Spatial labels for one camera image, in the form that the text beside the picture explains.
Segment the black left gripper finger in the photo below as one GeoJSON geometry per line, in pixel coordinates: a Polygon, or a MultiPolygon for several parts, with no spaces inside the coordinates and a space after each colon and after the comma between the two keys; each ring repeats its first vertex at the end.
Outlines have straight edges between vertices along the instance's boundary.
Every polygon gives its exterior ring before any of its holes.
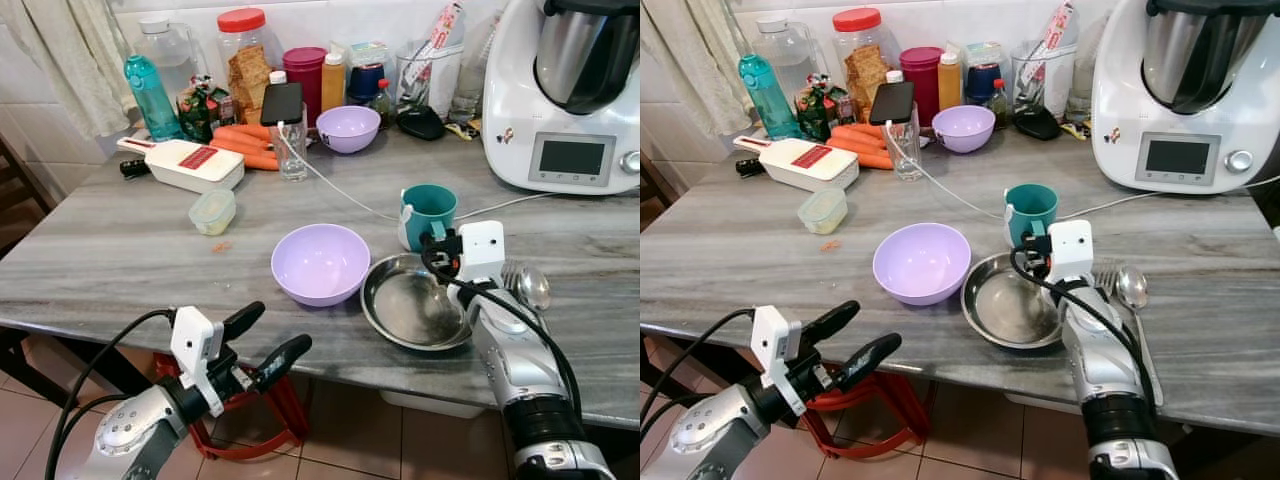
{"type": "Polygon", "coordinates": [[[801,329],[801,337],[799,340],[800,351],[805,352],[814,349],[818,343],[822,343],[836,333],[840,333],[860,312],[860,303],[855,300],[850,300],[833,307],[818,319],[806,323],[801,329]]]}
{"type": "Polygon", "coordinates": [[[863,346],[835,374],[835,389],[849,392],[869,378],[901,344],[901,335],[893,332],[863,346]]]}
{"type": "Polygon", "coordinates": [[[242,337],[265,314],[266,306],[261,301],[253,301],[243,308],[232,314],[223,323],[221,343],[236,340],[242,337]]]}
{"type": "Polygon", "coordinates": [[[251,374],[250,390],[268,392],[282,380],[294,362],[312,347],[310,334],[298,334],[275,348],[251,374]]]}

